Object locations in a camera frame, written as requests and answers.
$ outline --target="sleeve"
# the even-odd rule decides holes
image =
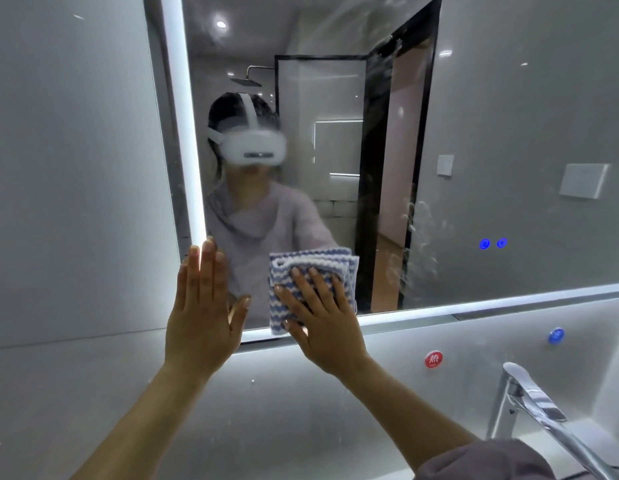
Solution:
[[[294,212],[294,245],[296,251],[337,246],[312,199],[298,192]]]
[[[435,456],[415,480],[549,480],[548,462],[519,440],[475,442]]]

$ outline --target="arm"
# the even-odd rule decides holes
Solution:
[[[319,273],[310,271],[312,286],[296,270],[292,279],[302,291],[303,305],[282,286],[275,293],[307,327],[307,335],[295,321],[285,324],[303,353],[332,374],[372,413],[416,471],[427,460],[445,451],[469,444],[476,437],[447,419],[385,372],[367,354],[358,319],[336,276],[336,301]]]
[[[178,272],[167,322],[165,363],[133,408],[72,476],[72,480],[143,480],[187,418],[211,375],[240,345],[250,299],[227,312],[227,264],[211,241],[193,246]]]
[[[298,191],[300,198],[294,214],[294,243],[298,251],[337,246],[310,197]]]

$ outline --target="wooden floor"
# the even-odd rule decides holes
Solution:
[[[384,235],[378,234],[372,313],[393,312],[399,302],[399,285],[403,263],[403,248]]]

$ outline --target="light switch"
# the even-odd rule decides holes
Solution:
[[[599,198],[610,165],[607,163],[569,163],[565,166],[561,195]]]
[[[438,155],[438,164],[436,165],[436,174],[442,177],[452,176],[452,164],[454,163],[454,155]]]

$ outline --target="ceiling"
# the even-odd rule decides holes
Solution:
[[[183,0],[190,57],[225,55],[270,64],[284,54],[298,12],[344,0]],[[218,20],[227,29],[216,27]]]

